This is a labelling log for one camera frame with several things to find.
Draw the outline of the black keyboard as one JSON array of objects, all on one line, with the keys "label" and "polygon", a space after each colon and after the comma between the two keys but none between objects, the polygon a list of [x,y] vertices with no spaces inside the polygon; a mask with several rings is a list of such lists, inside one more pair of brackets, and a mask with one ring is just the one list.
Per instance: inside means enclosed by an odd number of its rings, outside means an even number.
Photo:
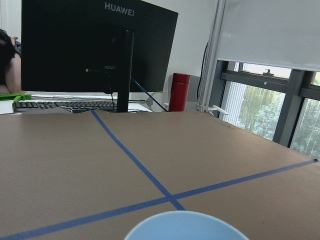
[{"label": "black keyboard", "polygon": [[90,110],[116,112],[114,101],[18,101],[12,104],[14,113],[44,111],[61,108],[71,113],[82,113]]}]

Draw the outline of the black Huawei monitor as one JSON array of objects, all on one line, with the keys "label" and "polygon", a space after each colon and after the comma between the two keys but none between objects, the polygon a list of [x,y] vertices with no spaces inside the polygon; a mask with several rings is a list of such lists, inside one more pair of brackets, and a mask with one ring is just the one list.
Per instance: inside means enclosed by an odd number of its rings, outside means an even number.
[{"label": "black Huawei monitor", "polygon": [[164,88],[178,13],[143,0],[24,0],[21,88],[129,94]]}]

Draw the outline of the green plastic tool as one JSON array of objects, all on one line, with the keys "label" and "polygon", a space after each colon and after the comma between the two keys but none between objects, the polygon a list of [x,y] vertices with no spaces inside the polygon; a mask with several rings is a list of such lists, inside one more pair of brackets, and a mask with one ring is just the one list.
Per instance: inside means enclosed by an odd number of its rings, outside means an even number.
[{"label": "green plastic tool", "polygon": [[31,94],[22,94],[22,93],[10,93],[10,94],[1,94],[0,101],[9,101],[13,100],[14,103],[24,100],[31,100]]}]

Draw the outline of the white roller window blind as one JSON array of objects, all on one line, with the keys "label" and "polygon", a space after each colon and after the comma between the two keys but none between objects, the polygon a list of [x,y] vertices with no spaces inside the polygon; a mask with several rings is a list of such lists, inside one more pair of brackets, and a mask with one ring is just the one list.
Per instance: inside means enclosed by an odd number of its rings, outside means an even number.
[{"label": "white roller window blind", "polygon": [[320,2],[226,1],[217,58],[318,72]]}]

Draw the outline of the seated person dark shirt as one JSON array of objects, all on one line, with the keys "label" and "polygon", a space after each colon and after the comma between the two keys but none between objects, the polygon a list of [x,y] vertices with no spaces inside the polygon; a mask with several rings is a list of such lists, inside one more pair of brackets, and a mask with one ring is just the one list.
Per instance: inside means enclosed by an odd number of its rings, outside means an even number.
[{"label": "seated person dark shirt", "polygon": [[21,93],[21,57],[16,49],[18,37],[0,30],[0,93]]}]

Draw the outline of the aluminium frame post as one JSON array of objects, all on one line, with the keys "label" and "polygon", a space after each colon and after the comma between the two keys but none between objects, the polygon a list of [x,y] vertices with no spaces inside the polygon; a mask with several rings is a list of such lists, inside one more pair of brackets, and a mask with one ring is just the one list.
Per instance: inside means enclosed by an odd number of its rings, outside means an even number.
[{"label": "aluminium frame post", "polygon": [[214,76],[216,73],[219,51],[219,40],[223,24],[223,17],[226,8],[226,0],[218,0],[216,11],[211,24],[207,49],[205,51],[204,65],[199,85],[199,94],[197,99],[197,111],[207,112],[213,86]]}]

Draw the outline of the light blue paper cup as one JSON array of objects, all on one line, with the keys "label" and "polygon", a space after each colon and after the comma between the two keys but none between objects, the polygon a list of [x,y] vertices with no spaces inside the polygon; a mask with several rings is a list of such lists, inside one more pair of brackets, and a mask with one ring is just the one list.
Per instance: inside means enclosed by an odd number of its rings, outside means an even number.
[{"label": "light blue paper cup", "polygon": [[207,214],[177,210],[153,215],[136,225],[126,240],[247,240],[230,224]]}]

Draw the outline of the red thermos bottle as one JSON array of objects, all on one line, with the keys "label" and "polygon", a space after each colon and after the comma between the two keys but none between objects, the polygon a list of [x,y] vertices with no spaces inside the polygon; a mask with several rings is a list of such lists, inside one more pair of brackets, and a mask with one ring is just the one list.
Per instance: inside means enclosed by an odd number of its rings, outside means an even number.
[{"label": "red thermos bottle", "polygon": [[170,89],[169,112],[183,112],[187,103],[189,74],[174,73]]}]

